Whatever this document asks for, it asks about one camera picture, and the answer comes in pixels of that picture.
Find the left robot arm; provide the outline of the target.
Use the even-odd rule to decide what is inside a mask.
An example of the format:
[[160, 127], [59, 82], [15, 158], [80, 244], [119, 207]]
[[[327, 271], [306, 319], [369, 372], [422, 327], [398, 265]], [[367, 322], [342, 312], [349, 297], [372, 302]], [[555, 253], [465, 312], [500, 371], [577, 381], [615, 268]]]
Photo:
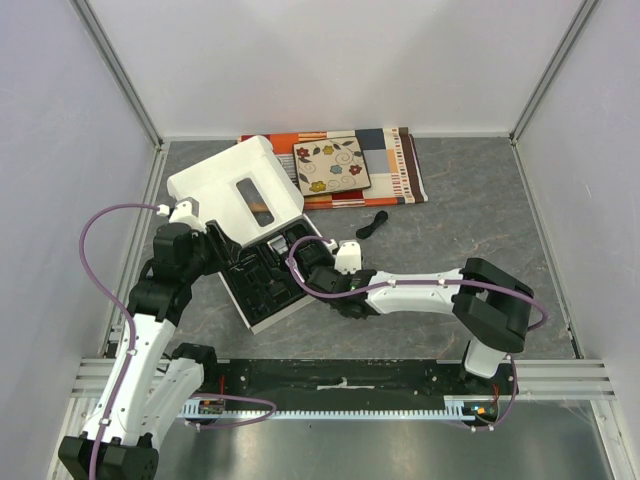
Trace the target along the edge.
[[176, 348], [160, 383], [157, 367], [192, 286], [218, 273], [238, 255], [239, 245], [216, 222], [199, 231], [186, 222], [161, 226], [126, 303], [123, 332], [113, 368], [98, 405], [81, 433], [62, 439], [58, 458], [74, 479], [151, 479], [163, 440], [195, 392], [219, 383], [214, 348], [183, 343]]

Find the silver black hair clipper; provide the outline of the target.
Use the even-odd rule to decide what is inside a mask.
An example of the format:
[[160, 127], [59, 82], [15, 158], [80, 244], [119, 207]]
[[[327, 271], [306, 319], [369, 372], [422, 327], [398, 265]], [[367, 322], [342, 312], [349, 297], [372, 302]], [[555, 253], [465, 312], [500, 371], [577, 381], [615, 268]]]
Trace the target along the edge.
[[289, 244], [284, 236], [278, 235], [267, 242], [268, 248], [278, 259], [285, 259], [289, 252]]

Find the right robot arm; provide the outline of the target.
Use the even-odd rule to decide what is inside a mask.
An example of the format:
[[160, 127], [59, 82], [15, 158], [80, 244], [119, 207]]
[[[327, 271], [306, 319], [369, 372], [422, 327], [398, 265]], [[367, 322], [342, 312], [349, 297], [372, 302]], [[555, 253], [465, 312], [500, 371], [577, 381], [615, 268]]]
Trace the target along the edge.
[[472, 335], [458, 368], [458, 381], [477, 394], [489, 387], [500, 363], [524, 350], [533, 290], [496, 265], [470, 258], [459, 269], [435, 274], [393, 274], [375, 269], [314, 266], [304, 273], [299, 254], [286, 265], [298, 285], [342, 316], [365, 319], [419, 312], [456, 318]]

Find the white hair clipper kit box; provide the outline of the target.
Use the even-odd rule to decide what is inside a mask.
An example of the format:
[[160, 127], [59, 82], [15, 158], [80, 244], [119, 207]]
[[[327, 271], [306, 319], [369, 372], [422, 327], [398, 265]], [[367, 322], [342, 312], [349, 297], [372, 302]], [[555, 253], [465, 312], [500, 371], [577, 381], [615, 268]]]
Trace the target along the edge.
[[199, 218], [217, 221], [242, 246], [238, 262], [214, 268], [246, 327], [257, 334], [312, 302], [285, 259], [267, 242], [282, 235], [290, 246], [318, 230], [304, 214], [304, 199], [264, 136], [253, 136], [167, 180], [175, 204], [192, 198]]

